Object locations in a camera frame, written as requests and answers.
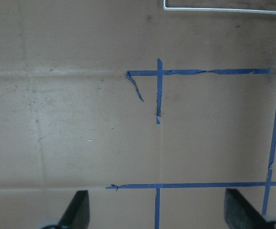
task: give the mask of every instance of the white frame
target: white frame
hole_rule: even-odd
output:
[[[244,9],[223,9],[223,8],[192,8],[192,7],[168,7],[166,0],[163,0],[163,9],[172,11],[219,11],[219,12],[242,12],[242,13],[267,13],[276,14],[272,10],[244,10]]]

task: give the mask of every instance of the white speck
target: white speck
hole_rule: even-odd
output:
[[[102,89],[102,87],[99,85],[99,86],[96,88],[96,92],[100,92],[101,89]]]

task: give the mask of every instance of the black object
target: black object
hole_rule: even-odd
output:
[[[224,217],[230,229],[276,229],[276,221],[267,222],[237,189],[226,189]]]
[[[88,191],[77,191],[58,225],[50,225],[42,229],[87,229],[89,219]]]

